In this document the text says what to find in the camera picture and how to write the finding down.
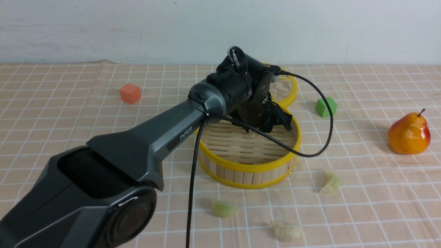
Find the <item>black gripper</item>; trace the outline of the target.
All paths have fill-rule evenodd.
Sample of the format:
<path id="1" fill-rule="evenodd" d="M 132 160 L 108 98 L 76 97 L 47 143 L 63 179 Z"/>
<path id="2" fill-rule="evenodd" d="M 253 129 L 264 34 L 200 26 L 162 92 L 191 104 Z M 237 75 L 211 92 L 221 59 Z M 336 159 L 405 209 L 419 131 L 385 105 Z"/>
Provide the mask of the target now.
<path id="1" fill-rule="evenodd" d="M 284 126 L 288 132 L 293 129 L 293 116 L 273 103 L 270 93 L 273 77 L 273 73 L 264 71 L 253 81 L 255 88 L 252 96 L 230 113 L 230 117 L 235 121 L 232 122 L 233 126 L 243 129 L 246 133 L 249 133 L 249 128 L 240 123 L 246 123 L 265 133 L 270 133 L 274 126 Z"/>

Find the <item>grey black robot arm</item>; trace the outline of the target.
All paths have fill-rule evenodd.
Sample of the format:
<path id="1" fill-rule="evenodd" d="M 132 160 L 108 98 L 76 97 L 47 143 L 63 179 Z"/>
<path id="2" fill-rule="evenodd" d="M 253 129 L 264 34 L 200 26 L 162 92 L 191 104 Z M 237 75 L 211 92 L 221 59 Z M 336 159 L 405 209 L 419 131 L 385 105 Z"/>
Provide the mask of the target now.
<path id="1" fill-rule="evenodd" d="M 163 160 L 208 117 L 230 115 L 270 132 L 291 127 L 271 113 L 279 66 L 230 58 L 188 99 L 129 130 L 98 135 L 53 155 L 32 189 L 1 219 L 2 248 L 116 248 L 139 235 L 164 189 Z"/>

